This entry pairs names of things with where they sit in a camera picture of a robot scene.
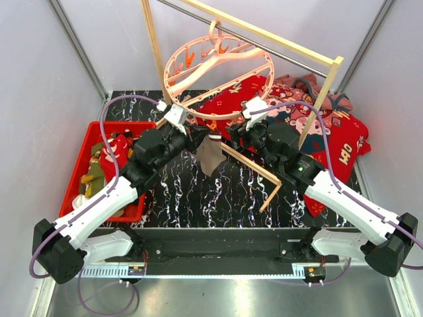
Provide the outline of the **orange clip holding sock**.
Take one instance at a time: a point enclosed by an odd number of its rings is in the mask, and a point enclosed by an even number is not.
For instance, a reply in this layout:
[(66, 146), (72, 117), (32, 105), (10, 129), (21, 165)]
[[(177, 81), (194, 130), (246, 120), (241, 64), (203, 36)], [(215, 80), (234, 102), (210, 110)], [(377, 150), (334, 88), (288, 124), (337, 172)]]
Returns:
[(219, 131), (218, 127), (217, 127), (217, 122), (215, 120), (212, 120), (211, 122), (206, 122), (206, 127), (210, 131), (215, 132), (215, 133), (217, 133)]

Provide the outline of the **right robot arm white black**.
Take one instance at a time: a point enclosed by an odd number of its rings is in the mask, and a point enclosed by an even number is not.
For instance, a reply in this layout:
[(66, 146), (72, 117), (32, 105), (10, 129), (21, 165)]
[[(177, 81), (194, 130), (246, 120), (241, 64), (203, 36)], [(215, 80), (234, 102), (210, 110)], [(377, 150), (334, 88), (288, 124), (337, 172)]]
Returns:
[(410, 213), (398, 215), (361, 196), (312, 157), (298, 149), (298, 135), (286, 124), (265, 121), (227, 128), (235, 149), (254, 149), (267, 171), (297, 193), (322, 203), (353, 224), (358, 234), (313, 229), (300, 245), (308, 262), (321, 256), (365, 261), (387, 277), (395, 277), (417, 243), (418, 220)]

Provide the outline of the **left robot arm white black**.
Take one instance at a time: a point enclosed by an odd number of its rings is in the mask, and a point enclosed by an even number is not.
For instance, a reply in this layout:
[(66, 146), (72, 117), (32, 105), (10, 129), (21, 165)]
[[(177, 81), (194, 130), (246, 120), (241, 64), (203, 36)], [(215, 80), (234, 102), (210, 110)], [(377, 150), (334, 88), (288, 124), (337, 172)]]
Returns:
[(93, 262), (113, 257), (138, 260), (143, 246), (136, 234), (124, 230), (94, 238), (91, 234), (150, 190), (161, 169), (181, 152), (195, 152), (209, 132), (204, 126), (172, 127), (167, 135), (158, 129), (143, 131), (131, 158), (108, 185), (66, 216), (52, 223), (42, 219), (34, 226), (30, 263), (38, 262), (46, 277), (64, 284)]

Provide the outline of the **pink round clip hanger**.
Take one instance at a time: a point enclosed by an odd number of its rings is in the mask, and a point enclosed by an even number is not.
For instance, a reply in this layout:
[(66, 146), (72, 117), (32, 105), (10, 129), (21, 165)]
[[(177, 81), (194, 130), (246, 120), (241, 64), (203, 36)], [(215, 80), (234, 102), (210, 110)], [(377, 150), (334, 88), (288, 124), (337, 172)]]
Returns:
[[(187, 109), (188, 114), (203, 120), (229, 120), (240, 115), (240, 110), (224, 110), (221, 114), (200, 112), (195, 104), (240, 84), (252, 76), (265, 75), (258, 96), (267, 97), (274, 82), (274, 63), (270, 54), (248, 44), (217, 27), (221, 21), (213, 19), (207, 36), (192, 40), (177, 49), (168, 60), (163, 73), (163, 84), (174, 104)], [(185, 67), (185, 49), (196, 56), (190, 68)]]

